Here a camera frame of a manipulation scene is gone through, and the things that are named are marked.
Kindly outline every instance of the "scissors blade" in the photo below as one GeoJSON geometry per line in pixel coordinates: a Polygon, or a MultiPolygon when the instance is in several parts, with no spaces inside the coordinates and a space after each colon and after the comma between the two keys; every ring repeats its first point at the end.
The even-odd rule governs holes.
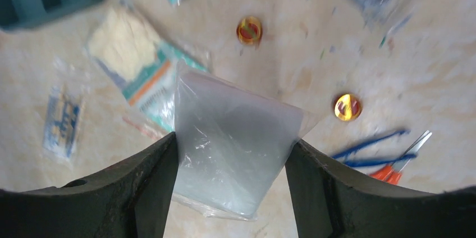
{"type": "MultiPolygon", "coordinates": [[[[418,150],[423,146],[423,144],[431,137],[433,133],[429,130],[425,131],[423,135],[421,135],[406,151],[403,155],[407,154],[416,154],[418,150]]],[[[393,164],[392,168],[396,172],[401,172],[403,168],[410,162],[411,159],[407,159],[405,161],[399,161],[393,164]]]]}

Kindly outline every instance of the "scissors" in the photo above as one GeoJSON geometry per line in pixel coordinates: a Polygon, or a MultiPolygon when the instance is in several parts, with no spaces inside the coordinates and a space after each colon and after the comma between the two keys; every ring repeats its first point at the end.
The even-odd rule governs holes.
{"type": "Polygon", "coordinates": [[[394,131],[390,134],[374,137],[374,138],[368,139],[368,140],[366,140],[366,141],[364,141],[364,142],[362,142],[358,145],[355,145],[355,146],[353,146],[349,149],[346,149],[345,151],[343,151],[341,153],[337,153],[337,154],[333,155],[332,158],[340,161],[342,164],[345,164],[349,167],[354,167],[354,168],[378,166],[378,165],[384,165],[384,164],[393,164],[393,163],[396,163],[396,162],[409,161],[412,158],[417,157],[417,155],[415,153],[405,153],[404,155],[402,155],[398,158],[392,158],[392,159],[385,159],[385,158],[358,159],[358,160],[348,160],[347,159],[349,155],[354,154],[357,151],[362,150],[362,149],[366,148],[369,145],[378,143],[379,141],[388,139],[388,138],[393,137],[393,136],[400,136],[400,135],[408,134],[408,133],[410,133],[409,130],[396,130],[396,131],[394,131]]]}
{"type": "MultiPolygon", "coordinates": [[[[402,157],[408,154],[416,154],[422,145],[431,137],[433,133],[430,131],[425,131],[402,155],[402,157]]],[[[401,171],[405,166],[410,162],[410,159],[404,159],[402,161],[395,162],[393,164],[388,164],[385,167],[381,168],[379,171],[370,175],[375,179],[387,182],[392,185],[397,185],[402,174],[401,171]]]]}

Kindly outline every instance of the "table surface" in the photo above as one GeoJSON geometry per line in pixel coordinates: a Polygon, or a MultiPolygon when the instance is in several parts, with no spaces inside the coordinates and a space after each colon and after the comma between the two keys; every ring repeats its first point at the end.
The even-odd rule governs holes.
{"type": "MultiPolygon", "coordinates": [[[[0,34],[0,187],[63,186],[153,142],[122,122],[124,99],[83,52],[113,2],[33,31],[0,34]],[[55,57],[85,68],[94,84],[73,166],[42,148],[55,57]]],[[[320,151],[332,154],[378,132],[409,128],[409,136],[360,154],[398,155],[428,129],[433,136],[400,185],[438,193],[476,184],[476,0],[415,0],[413,18],[381,48],[382,34],[364,26],[346,0],[186,0],[176,8],[166,0],[134,2],[159,31],[208,48],[218,77],[320,115],[304,137],[320,151]],[[236,25],[247,15],[263,22],[259,48],[236,39],[236,25]],[[346,91],[363,102],[363,113],[349,123],[331,108],[346,91]]],[[[297,237],[292,214],[282,171],[257,221],[204,218],[172,203],[165,237],[297,237]]]]}

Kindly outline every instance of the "plastic package with orange stripe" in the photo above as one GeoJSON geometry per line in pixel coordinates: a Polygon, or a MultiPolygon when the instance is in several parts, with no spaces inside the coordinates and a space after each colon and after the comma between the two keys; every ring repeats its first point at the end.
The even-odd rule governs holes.
{"type": "MultiPolygon", "coordinates": [[[[184,61],[206,72],[210,69],[208,51],[178,38],[163,38],[130,0],[119,0],[111,6],[91,33],[86,51],[129,105],[159,125],[165,134],[174,130],[177,63],[184,61]]],[[[139,120],[133,117],[126,115],[124,120],[144,128],[134,125],[133,121],[139,120]]]]}

